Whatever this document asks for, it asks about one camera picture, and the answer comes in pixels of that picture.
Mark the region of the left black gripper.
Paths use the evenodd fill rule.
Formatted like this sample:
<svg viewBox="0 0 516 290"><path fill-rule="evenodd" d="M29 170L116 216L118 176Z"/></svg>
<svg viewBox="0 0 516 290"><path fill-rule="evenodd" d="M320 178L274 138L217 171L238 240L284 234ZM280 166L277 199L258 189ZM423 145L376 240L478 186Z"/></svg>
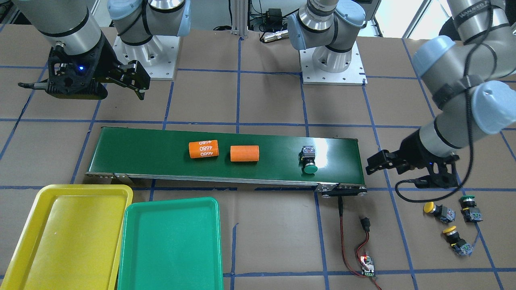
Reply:
<svg viewBox="0 0 516 290"><path fill-rule="evenodd" d="M449 189L459 185L456 178L457 160L457 155L439 157L429 152L420 141L420 130L417 130L402 140L399 150L381 150L368 158L366 173L370 176L380 170L396 168L398 174L402 174L408 170L426 168L429 174L415 179L417 189Z"/></svg>

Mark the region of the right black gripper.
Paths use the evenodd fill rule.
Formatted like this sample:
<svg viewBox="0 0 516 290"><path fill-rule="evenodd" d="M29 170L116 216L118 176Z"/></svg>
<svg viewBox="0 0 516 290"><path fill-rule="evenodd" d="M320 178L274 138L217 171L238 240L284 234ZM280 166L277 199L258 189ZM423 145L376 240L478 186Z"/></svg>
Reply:
<svg viewBox="0 0 516 290"><path fill-rule="evenodd" d="M56 43L48 58L48 79L36 83L18 83L19 87L45 90L59 99L102 100L108 96L104 83L127 87L140 100L150 86L150 76L139 61L118 61L107 38L102 36L88 52L70 55L65 45Z"/></svg>

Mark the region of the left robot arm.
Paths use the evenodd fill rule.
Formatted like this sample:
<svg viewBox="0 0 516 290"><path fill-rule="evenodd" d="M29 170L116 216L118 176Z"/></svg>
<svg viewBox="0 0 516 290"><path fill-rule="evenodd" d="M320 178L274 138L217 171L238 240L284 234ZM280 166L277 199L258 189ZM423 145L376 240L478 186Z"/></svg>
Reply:
<svg viewBox="0 0 516 290"><path fill-rule="evenodd" d="M450 0L462 40L439 35L413 55L414 71L441 110L431 123L405 138L395 152L382 150L367 160L366 173L395 168L398 174L426 168L420 188L458 186L456 152L515 122L515 91L499 81L515 73L515 36L504 0ZM289 16L287 29L298 50L316 48L314 61L324 71L330 59L348 56L364 21L364 9L351 0L308 0Z"/></svg>

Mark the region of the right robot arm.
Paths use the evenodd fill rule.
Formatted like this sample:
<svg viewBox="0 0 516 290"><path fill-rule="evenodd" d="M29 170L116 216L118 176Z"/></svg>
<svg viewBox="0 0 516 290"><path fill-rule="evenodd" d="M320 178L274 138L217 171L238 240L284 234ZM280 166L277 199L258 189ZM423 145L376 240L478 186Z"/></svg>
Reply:
<svg viewBox="0 0 516 290"><path fill-rule="evenodd" d="M134 91L143 100L147 71L168 55L160 37L184 37L191 28L188 0L109 0L108 13L122 42L117 56L82 0L15 0L21 13L48 40L48 78L18 83L58 99L102 100L104 84Z"/></svg>

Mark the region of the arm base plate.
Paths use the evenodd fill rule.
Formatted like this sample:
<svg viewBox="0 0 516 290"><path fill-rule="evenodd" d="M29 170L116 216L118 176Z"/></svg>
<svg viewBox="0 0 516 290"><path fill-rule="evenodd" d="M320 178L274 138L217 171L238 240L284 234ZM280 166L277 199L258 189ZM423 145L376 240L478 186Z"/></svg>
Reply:
<svg viewBox="0 0 516 290"><path fill-rule="evenodd" d="M368 83L357 42L350 51L337 53L327 47L299 51L306 85L362 86Z"/></svg>
<svg viewBox="0 0 516 290"><path fill-rule="evenodd" d="M181 40L181 37L154 35L147 44L129 46L116 37L113 48L122 63L139 61L151 80L173 81Z"/></svg>

